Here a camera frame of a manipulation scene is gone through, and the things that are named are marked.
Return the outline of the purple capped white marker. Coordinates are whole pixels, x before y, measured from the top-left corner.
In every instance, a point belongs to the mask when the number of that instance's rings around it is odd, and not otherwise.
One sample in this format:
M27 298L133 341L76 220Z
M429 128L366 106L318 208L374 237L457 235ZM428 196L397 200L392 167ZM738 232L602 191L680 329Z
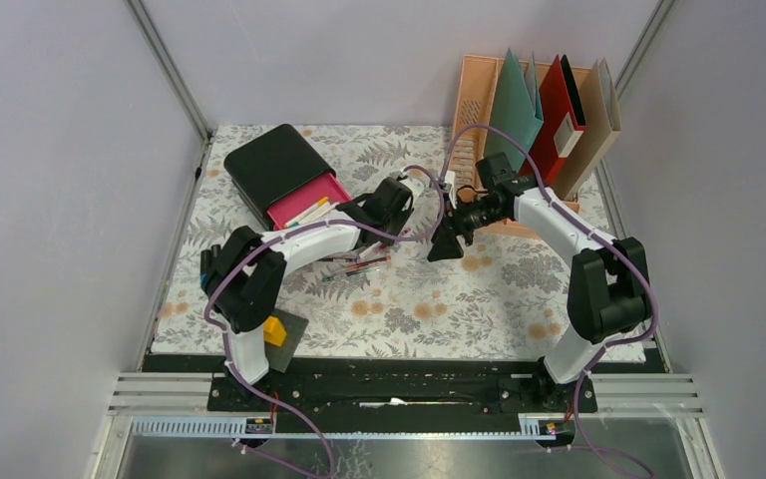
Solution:
M357 256L359 262L370 260L378 255L386 252L388 245L382 241L378 241L367 248L363 249Z

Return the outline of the black gel pen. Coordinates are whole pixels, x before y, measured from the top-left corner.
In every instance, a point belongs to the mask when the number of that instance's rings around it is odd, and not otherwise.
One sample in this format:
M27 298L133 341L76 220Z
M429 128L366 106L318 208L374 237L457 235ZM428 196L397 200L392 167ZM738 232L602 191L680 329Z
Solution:
M334 274L329 274L327 276L324 276L321 279L321 281L322 282L332 282L332 281L335 281L335 280L345 279L345 278L348 278L348 277L352 277L352 276L356 276L356 275L360 275L360 274L365 274L365 273L368 273L368 272L373 272L373 271L376 271L378 269L379 269L378 266L370 266L370 267L363 267L363 268L357 268L357 269L351 269L351 270L338 271L338 272L336 272Z

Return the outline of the yellow white marker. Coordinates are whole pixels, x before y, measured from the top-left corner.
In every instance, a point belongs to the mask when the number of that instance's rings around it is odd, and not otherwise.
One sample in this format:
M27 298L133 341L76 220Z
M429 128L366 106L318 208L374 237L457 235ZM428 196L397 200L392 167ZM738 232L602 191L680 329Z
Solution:
M298 213L291 219L289 219L284 226L286 228L291 228L294 225L297 225L301 220L309 216L310 214L314 213L316 210L318 210L320 207L324 206L329 201L329 198L327 196L320 198L318 201L304 209L302 212Z

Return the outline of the teal capped white marker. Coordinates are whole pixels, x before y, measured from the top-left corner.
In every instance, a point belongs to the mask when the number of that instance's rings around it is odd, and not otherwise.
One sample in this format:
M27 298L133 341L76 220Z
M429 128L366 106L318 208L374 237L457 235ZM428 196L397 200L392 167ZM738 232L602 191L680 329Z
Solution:
M307 216L306 218L301 220L297 225L292 226L292 228L296 227L296 226L301 226L301 225L305 225L305 224L311 223L312 221L317 220L317 219L321 218L322 216L324 216L325 214L329 213L335 207L336 207L336 204L334 204L332 202L327 202L324 206L320 207L314 213L310 214L309 216Z

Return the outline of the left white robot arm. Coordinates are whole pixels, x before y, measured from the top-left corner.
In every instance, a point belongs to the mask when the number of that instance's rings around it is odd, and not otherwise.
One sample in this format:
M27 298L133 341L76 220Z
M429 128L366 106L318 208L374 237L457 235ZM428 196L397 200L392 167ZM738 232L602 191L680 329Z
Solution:
M422 189L420 181L405 175L386 178L373 193L304 225L264 233L241 227L225 243L202 251L204 318L222 335L225 365L236 377L230 394L241 407L255 410L268 400L264 325L284 277L327 256L391 241L410 218Z

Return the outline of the black pink drawer box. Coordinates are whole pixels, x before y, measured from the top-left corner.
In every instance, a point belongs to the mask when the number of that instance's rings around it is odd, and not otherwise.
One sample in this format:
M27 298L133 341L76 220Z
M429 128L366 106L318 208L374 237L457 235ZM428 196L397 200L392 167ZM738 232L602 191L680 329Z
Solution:
M283 229L323 198L335 204L351 200L335 170L289 124L231 151L223 167L244 203L268 230Z

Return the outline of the teal folder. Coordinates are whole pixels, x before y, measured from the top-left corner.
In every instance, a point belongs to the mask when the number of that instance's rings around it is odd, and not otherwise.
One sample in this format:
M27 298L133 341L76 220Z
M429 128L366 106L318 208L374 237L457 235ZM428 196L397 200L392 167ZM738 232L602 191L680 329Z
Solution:
M525 69L512 49L498 76L489 125L529 152L544 124L536 71Z

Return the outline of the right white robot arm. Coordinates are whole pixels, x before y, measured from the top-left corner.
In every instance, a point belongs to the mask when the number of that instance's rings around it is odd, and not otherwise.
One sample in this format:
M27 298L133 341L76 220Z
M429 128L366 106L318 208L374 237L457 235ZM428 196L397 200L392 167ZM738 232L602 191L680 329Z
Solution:
M583 221L552 190L540 190L536 176L515 172L503 153L476 167L486 193L446 206L428 260L461 258L475 231L511 220L534 231L570 267L571 326L544 357L544 376L532 385L536 404L556 411L571 399L571 382L608 342L651 318L645 251L636 239L615 239Z

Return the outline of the red folder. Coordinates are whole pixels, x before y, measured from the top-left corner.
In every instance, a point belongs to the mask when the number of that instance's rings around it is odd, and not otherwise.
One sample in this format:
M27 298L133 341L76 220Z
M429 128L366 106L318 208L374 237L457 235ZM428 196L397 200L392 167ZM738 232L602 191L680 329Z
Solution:
M550 186L586 129L586 119L567 55L556 56L540 83L544 122L529 151Z

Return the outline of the beige folder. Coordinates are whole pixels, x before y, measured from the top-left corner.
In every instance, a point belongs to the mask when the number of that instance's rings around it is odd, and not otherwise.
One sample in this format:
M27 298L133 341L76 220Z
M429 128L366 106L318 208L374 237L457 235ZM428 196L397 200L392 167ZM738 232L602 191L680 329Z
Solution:
M586 129L560 169L553 188L570 201L621 132L617 93L605 58L595 61L578 87Z

